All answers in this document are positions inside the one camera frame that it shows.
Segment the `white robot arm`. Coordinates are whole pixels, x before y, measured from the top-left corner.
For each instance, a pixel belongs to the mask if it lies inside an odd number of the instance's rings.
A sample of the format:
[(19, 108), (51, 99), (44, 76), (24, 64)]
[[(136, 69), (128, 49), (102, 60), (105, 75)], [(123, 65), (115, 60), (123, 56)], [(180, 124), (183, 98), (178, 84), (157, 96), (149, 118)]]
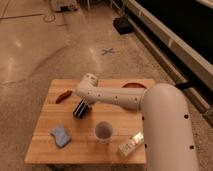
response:
[(89, 106), (102, 102), (142, 113), (148, 171), (199, 171), (188, 105), (175, 86), (99, 87), (98, 78), (86, 73), (76, 94)]

